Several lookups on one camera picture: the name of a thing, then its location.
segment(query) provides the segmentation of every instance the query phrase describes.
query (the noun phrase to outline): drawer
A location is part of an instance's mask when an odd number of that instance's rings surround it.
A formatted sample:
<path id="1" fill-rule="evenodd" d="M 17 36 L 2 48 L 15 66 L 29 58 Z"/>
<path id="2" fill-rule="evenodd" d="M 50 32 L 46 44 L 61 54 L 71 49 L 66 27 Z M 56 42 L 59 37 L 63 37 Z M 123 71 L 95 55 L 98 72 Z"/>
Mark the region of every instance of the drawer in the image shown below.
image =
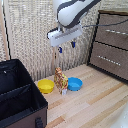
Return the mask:
<path id="1" fill-rule="evenodd" d="M 112 24 L 126 19 L 128 16 L 101 14 L 99 24 Z M 128 22 L 113 26 L 99 26 L 95 41 L 128 50 Z"/>
<path id="2" fill-rule="evenodd" d="M 128 52 L 94 42 L 90 63 L 128 80 Z"/>

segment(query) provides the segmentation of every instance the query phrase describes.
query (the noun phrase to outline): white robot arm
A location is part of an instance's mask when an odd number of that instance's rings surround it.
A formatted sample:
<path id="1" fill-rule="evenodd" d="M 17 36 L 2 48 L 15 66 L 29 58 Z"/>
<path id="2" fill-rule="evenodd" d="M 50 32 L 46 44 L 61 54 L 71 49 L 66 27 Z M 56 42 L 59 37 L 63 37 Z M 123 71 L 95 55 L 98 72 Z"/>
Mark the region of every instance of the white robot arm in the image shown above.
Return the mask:
<path id="1" fill-rule="evenodd" d="M 55 47 L 82 35 L 80 20 L 101 0 L 53 0 L 53 10 L 58 28 L 48 33 Z"/>

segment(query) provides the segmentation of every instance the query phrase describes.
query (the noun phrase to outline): wooden floor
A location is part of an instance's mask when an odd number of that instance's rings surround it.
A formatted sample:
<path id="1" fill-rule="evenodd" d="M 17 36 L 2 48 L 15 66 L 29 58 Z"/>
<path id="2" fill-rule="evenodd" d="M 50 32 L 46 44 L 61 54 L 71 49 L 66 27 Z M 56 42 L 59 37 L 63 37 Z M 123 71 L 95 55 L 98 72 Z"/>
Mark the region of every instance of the wooden floor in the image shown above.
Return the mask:
<path id="1" fill-rule="evenodd" d="M 110 128 L 128 102 L 128 86 L 86 65 L 64 73 L 80 78 L 83 86 L 65 96 L 56 86 L 43 94 L 49 104 L 46 128 Z"/>

